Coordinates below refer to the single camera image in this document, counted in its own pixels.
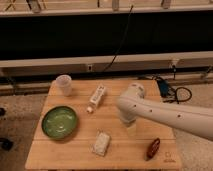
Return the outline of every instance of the tiled floor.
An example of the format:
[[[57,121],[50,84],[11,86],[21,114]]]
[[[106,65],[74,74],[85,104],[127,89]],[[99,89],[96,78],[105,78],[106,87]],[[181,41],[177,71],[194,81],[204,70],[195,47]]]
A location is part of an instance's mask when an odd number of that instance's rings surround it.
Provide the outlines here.
[[[187,86],[193,92],[189,105],[213,108],[213,85]],[[24,164],[46,95],[0,97],[7,115],[0,118],[0,136],[10,137],[14,148],[0,149],[0,171],[24,171]],[[174,130],[183,171],[213,171],[213,142]]]

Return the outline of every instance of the black panel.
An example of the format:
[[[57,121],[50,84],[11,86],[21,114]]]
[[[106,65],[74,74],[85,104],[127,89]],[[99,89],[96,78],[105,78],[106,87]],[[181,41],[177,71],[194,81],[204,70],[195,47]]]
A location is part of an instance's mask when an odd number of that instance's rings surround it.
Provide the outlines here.
[[[113,55],[128,14],[0,18],[1,59]],[[120,54],[213,50],[213,11],[132,14]]]

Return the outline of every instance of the wooden table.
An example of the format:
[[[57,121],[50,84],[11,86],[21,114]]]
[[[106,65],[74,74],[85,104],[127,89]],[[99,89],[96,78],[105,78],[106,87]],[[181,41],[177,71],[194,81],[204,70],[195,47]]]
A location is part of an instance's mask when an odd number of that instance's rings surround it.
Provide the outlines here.
[[[147,99],[161,100],[155,81],[73,81],[73,93],[70,97],[62,96],[53,81],[30,148],[26,169],[180,169],[181,161],[171,128],[138,118],[135,129],[129,131],[118,118],[116,99],[131,82],[144,85]],[[86,108],[89,98],[100,83],[107,87],[107,95],[94,114],[88,114]],[[79,126],[73,135],[63,141],[52,141],[42,132],[41,120],[48,110],[60,105],[75,109]],[[99,130],[108,133],[112,138],[105,157],[92,153]],[[161,139],[161,147],[152,160],[146,161],[147,147],[157,137]]]

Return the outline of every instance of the white cup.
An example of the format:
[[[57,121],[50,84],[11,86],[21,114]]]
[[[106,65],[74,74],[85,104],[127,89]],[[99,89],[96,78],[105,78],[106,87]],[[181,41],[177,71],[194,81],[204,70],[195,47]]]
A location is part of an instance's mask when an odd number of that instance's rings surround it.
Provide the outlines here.
[[[56,78],[56,85],[64,96],[70,96],[72,92],[72,78],[69,75],[60,75]]]

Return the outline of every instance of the green ceramic bowl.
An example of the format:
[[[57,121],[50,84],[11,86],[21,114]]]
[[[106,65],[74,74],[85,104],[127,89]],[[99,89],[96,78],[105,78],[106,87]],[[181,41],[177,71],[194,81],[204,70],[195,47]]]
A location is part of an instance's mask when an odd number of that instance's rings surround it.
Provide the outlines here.
[[[76,112],[67,106],[58,106],[44,116],[42,130],[50,138],[60,140],[68,136],[76,128],[78,118]]]

